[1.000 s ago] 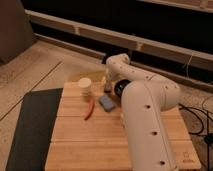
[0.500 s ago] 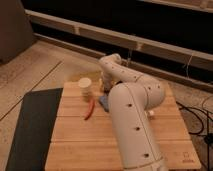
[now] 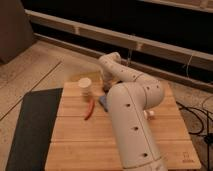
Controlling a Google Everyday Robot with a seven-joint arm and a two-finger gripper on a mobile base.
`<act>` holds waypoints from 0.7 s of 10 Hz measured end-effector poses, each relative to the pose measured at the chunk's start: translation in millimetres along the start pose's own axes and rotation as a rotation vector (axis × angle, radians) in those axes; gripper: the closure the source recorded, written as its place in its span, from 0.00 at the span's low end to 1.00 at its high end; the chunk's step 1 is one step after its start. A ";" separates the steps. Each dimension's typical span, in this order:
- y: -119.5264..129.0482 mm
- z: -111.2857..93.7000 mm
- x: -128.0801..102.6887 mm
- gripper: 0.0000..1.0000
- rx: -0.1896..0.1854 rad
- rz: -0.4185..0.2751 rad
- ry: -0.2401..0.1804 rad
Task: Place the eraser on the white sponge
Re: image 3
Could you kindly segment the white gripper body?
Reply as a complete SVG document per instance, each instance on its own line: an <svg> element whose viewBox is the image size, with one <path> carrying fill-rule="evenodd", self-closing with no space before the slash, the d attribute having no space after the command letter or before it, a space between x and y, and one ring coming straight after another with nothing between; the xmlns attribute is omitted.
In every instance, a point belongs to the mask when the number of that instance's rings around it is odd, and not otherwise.
<svg viewBox="0 0 213 171"><path fill-rule="evenodd" d="M115 80L115 77L105 69L101 71L101 76L103 81L103 89L109 90L112 87L112 83Z"/></svg>

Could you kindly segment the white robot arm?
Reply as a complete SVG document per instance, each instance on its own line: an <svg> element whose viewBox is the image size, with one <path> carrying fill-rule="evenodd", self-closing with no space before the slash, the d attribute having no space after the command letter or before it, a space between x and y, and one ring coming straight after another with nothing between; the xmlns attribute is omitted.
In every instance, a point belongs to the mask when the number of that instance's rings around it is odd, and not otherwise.
<svg viewBox="0 0 213 171"><path fill-rule="evenodd" d="M122 65L117 52L101 56L99 62L123 171L168 171L144 115L163 101L161 82Z"/></svg>

